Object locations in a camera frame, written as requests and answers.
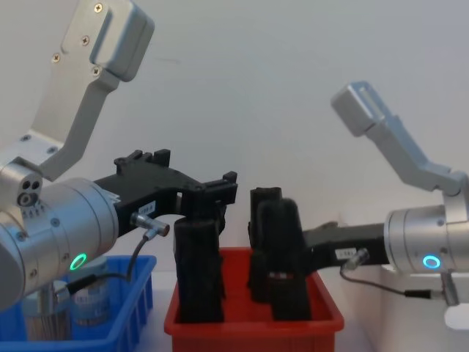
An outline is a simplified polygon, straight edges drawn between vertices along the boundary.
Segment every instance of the green led ring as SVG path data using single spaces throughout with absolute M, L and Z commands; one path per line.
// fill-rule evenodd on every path
M 86 254 L 81 253 L 76 256 L 76 258 L 72 261 L 72 264 L 70 264 L 70 270 L 74 271 L 78 268 L 80 268 L 84 263 L 86 262 Z

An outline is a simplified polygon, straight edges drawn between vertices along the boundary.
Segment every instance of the blue led ring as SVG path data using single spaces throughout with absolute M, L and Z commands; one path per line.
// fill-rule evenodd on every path
M 440 259 L 434 255 L 427 255 L 423 262 L 426 268 L 432 270 L 438 269 L 441 265 Z

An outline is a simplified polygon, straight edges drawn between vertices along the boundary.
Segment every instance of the red plastic bin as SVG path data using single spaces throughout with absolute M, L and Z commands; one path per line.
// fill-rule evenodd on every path
M 173 352 L 333 352 L 344 318 L 318 274 L 308 277 L 313 320 L 274 321 L 270 305 L 251 300 L 247 288 L 250 249 L 222 249 L 226 289 L 223 323 L 179 323 L 179 294 L 174 289 L 164 330 Z

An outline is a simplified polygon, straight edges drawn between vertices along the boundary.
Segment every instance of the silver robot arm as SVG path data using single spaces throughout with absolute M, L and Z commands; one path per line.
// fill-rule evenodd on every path
M 368 136 L 404 183 L 443 192 L 443 204 L 396 210 L 385 222 L 388 259 L 402 273 L 469 271 L 468 176 L 429 161 L 366 82 L 347 85 L 332 107 L 354 136 Z
M 130 0 L 80 0 L 29 132 L 0 153 L 0 311 L 107 252 L 113 197 L 85 179 L 54 183 L 84 154 L 106 96 L 131 81 L 154 31 Z

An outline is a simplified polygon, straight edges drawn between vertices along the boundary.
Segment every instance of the blue plastic bin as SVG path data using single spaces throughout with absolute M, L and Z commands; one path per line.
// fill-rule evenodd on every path
M 126 273 L 128 256 L 108 257 L 110 272 Z M 110 279 L 111 319 L 93 327 L 72 323 L 71 341 L 27 342 L 21 304 L 0 313 L 1 352 L 131 352 L 140 340 L 140 333 L 153 308 L 153 256 L 140 256 L 136 261 L 133 280 L 127 283 Z

